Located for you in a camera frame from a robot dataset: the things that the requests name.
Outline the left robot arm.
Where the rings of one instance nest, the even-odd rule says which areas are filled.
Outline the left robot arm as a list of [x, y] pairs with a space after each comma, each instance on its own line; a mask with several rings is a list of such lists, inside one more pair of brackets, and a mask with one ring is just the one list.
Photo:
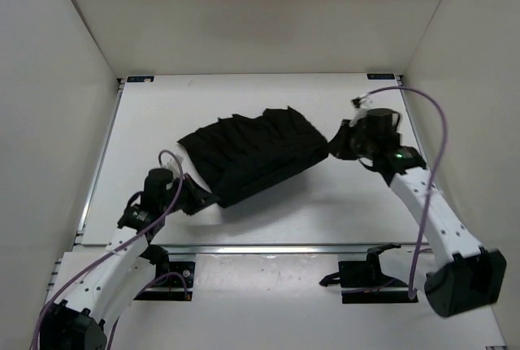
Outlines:
[[173, 272], [166, 249], [153, 243], [169, 214], [194, 215], [218, 201], [190, 175], [166, 168], [149, 171], [117, 222], [106, 250], [80, 270], [43, 307], [33, 335], [34, 349], [106, 349], [111, 330], [146, 288]]

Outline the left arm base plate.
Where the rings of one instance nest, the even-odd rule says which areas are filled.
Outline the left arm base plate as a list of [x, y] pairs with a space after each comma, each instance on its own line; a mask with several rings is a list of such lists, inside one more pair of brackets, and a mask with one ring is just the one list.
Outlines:
[[193, 299], [194, 257], [170, 258], [168, 251], [157, 245], [149, 246], [141, 256], [154, 265], [155, 277], [135, 300], [188, 302]]

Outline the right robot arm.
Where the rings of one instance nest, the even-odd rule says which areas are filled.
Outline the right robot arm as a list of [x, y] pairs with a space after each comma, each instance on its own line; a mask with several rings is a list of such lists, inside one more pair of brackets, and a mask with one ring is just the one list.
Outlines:
[[406, 252], [397, 243], [369, 248], [364, 263], [368, 282], [383, 285], [396, 279], [423, 292], [436, 314], [448, 318], [494, 305], [507, 266], [497, 250], [484, 248], [455, 215], [432, 184], [432, 172], [422, 155], [401, 143], [401, 114], [375, 108], [345, 119], [329, 143], [335, 158], [358, 161], [378, 173], [401, 199], [423, 231], [434, 256]]

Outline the black skirt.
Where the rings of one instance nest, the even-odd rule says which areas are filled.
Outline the black skirt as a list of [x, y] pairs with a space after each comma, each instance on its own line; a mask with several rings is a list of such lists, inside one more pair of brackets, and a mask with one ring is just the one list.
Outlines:
[[222, 208], [235, 205], [320, 163], [327, 139], [297, 110], [234, 114], [178, 140]]

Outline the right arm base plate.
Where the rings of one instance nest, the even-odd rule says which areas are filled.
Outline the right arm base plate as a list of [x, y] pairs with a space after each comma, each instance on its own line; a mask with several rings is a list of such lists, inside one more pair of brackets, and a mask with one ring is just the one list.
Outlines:
[[381, 244], [369, 248], [364, 261], [339, 261], [338, 271], [324, 276], [319, 285], [340, 285], [344, 305], [418, 303], [417, 296], [409, 298], [406, 283], [385, 275], [381, 270], [379, 255], [400, 248], [397, 243]]

